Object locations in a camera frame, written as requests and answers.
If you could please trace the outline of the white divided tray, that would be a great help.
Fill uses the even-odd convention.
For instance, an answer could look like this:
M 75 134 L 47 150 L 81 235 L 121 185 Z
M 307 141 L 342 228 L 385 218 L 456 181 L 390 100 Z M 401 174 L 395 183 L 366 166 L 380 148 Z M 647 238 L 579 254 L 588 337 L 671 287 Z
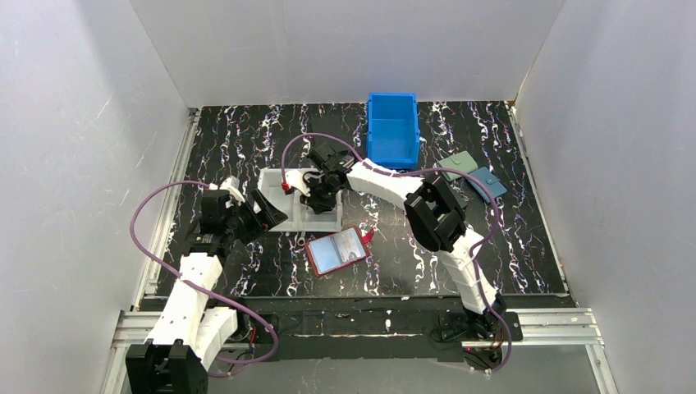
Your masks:
M 316 214 L 310 207 L 300 201 L 300 191 L 286 195 L 282 190 L 282 175 L 280 168 L 263 168 L 260 170 L 258 189 L 263 196 L 288 219 L 275 226 L 272 231 L 279 232 L 337 232 L 343 228 L 342 192 L 336 195 L 336 206 L 333 210 Z

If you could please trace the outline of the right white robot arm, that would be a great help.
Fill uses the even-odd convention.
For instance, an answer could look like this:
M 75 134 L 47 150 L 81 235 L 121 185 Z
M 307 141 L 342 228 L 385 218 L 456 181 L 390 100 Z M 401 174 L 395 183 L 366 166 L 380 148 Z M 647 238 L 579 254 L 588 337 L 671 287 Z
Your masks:
M 342 190 L 370 194 L 402 208 L 415 241 L 446 267 L 464 308 L 488 323 L 501 317 L 506 307 L 475 260 L 483 240 L 469 235 L 465 202 L 436 168 L 399 173 L 326 144 L 311 150 L 309 159 L 314 169 L 284 172 L 285 191 L 299 191 L 315 213 L 333 209 Z

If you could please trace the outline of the red card holder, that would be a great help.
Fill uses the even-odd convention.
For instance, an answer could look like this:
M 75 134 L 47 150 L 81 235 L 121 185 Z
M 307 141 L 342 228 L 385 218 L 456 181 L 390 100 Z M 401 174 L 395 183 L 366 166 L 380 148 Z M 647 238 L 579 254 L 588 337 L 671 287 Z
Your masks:
M 309 241 L 304 249 L 314 275 L 322 277 L 369 258 L 374 233 L 374 228 L 363 233 L 353 226 Z

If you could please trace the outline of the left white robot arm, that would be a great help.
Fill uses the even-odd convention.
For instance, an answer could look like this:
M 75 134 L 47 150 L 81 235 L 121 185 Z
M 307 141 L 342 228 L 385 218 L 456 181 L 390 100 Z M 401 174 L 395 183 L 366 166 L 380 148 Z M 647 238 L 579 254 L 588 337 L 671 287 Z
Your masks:
M 237 331 L 238 313 L 248 315 L 271 335 L 272 348 L 260 360 L 277 351 L 279 338 L 270 322 L 213 288 L 236 242 L 249 244 L 288 217 L 260 190 L 243 197 L 233 186 L 203 188 L 200 213 L 185 239 L 179 268 L 131 237 L 139 250 L 176 277 L 158 321 L 142 343 L 126 352 L 126 372 L 134 393 L 207 392 L 208 371 Z

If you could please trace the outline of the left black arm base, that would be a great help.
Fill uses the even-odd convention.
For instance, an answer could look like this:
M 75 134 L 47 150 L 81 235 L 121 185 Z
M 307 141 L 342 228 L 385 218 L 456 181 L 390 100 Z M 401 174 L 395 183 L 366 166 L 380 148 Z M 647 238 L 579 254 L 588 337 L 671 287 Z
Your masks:
M 274 343 L 270 329 L 243 312 L 236 313 L 237 330 L 223 343 L 223 350 L 244 350 L 251 347 L 270 349 Z

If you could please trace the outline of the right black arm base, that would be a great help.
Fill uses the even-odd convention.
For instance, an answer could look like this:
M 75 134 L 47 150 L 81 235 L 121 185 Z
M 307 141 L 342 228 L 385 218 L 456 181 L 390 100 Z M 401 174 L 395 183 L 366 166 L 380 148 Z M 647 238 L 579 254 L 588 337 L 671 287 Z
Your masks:
M 465 363 L 481 373 L 499 369 L 506 360 L 508 346 L 524 340 L 519 316 L 514 312 L 501 313 L 500 317 L 470 311 L 439 314 L 430 336 L 438 344 L 462 345 Z

